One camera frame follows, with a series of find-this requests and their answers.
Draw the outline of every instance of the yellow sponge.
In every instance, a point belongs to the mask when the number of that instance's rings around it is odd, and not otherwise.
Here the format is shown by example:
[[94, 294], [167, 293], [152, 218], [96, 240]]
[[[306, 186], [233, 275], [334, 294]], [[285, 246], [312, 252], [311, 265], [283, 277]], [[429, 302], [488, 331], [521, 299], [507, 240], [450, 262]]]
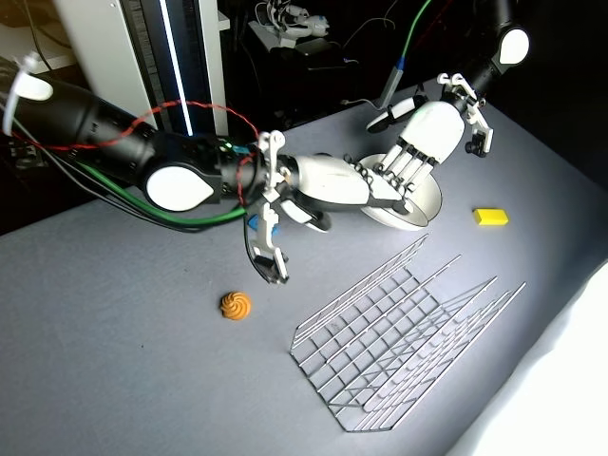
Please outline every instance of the yellow sponge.
[[475, 209], [473, 211], [478, 225], [506, 225], [509, 217], [503, 209]]

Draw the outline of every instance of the wire dish rack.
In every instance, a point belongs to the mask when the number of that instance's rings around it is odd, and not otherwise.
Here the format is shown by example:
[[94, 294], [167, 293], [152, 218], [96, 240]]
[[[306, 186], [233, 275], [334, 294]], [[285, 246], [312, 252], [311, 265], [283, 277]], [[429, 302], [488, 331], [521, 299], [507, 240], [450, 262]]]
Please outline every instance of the wire dish rack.
[[525, 286], [480, 305], [493, 277], [440, 302], [427, 285], [460, 256], [420, 280], [407, 266], [426, 239], [295, 330], [292, 357], [346, 431], [390, 430], [402, 423]]

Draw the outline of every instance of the light strip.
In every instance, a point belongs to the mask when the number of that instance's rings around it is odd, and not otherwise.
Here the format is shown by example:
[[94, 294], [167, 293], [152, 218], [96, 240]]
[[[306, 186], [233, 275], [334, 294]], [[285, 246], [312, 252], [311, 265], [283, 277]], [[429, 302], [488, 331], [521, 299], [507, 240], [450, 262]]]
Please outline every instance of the light strip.
[[171, 64], [173, 65], [173, 72], [175, 73], [175, 80], [178, 83], [178, 93], [180, 94], [181, 110], [183, 111], [183, 118], [186, 120], [186, 130], [188, 136], [192, 136], [192, 124], [190, 123], [190, 114], [188, 113], [188, 106], [186, 105], [186, 96], [183, 91], [183, 84], [181, 83], [180, 65], [178, 64], [178, 53], [175, 51], [175, 44], [173, 43], [173, 32], [171, 31], [171, 22], [169, 21], [169, 11], [167, 10], [166, 0], [161, 1], [161, 13], [162, 21], [164, 23], [164, 34], [167, 37], [169, 44], [169, 54], [171, 55]]

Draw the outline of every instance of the green cable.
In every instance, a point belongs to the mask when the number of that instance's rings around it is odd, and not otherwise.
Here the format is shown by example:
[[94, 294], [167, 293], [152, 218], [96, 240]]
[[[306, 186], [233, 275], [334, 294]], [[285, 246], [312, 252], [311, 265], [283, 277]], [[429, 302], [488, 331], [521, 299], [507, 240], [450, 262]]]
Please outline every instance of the green cable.
[[215, 223], [222, 223], [224, 221], [228, 221], [228, 220], [232, 220], [232, 219], [238, 219], [240, 217], [243, 217], [247, 211], [245, 211], [244, 208], [239, 207], [237, 209], [234, 209], [226, 214], [220, 214], [218, 216], [213, 216], [213, 217], [209, 217], [209, 218], [180, 218], [180, 217], [174, 217], [170, 214], [167, 214], [166, 212], [157, 209], [154, 206], [151, 206], [145, 202], [143, 202], [141, 199], [134, 197], [133, 195], [131, 195], [130, 193], [128, 193], [127, 191], [125, 191], [124, 189], [122, 189], [122, 187], [120, 185], [117, 185], [113, 180], [107, 178], [103, 173], [97, 171], [95, 168], [91, 168], [90, 166], [87, 166], [85, 164], [79, 163], [80, 166], [82, 166], [84, 168], [84, 170], [90, 174], [91, 176], [93, 176], [95, 179], [97, 179], [98, 181], [100, 181], [101, 183], [103, 183], [105, 186], [107, 186], [110, 190], [112, 190], [112, 192], [117, 193], [118, 195], [120, 195], [121, 197], [125, 198], [126, 200], [128, 200], [129, 202], [131, 202], [132, 204], [138, 206], [140, 209], [143, 209], [145, 212], [147, 212], [148, 214], [151, 214], [153, 216], [156, 216], [160, 219], [164, 219], [167, 221], [171, 221], [173, 223], [178, 223], [178, 224], [182, 224], [185, 226], [192, 226], [192, 225], [212, 225]]
[[406, 57], [406, 53], [408, 52], [408, 48], [409, 48], [409, 42], [411, 41], [411, 35], [413, 34], [414, 29], [416, 28], [416, 24], [418, 23], [420, 16], [422, 16], [422, 13], [425, 12], [425, 10], [427, 9], [427, 6], [430, 4], [431, 1], [432, 0], [427, 0], [425, 2], [425, 4], [418, 11], [418, 14], [416, 14], [416, 17], [414, 17], [414, 20], [411, 23], [411, 27], [409, 28], [408, 39], [406, 40], [406, 45], [403, 46], [403, 52], [401, 53], [402, 58]]

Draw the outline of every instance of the white sheet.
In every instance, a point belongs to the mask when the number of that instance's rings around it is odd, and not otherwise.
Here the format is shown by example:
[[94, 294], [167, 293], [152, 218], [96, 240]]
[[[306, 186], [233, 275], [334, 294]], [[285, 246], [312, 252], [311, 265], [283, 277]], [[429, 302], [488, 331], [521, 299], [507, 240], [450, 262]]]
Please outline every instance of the white sheet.
[[448, 455], [608, 455], [607, 325], [608, 262]]

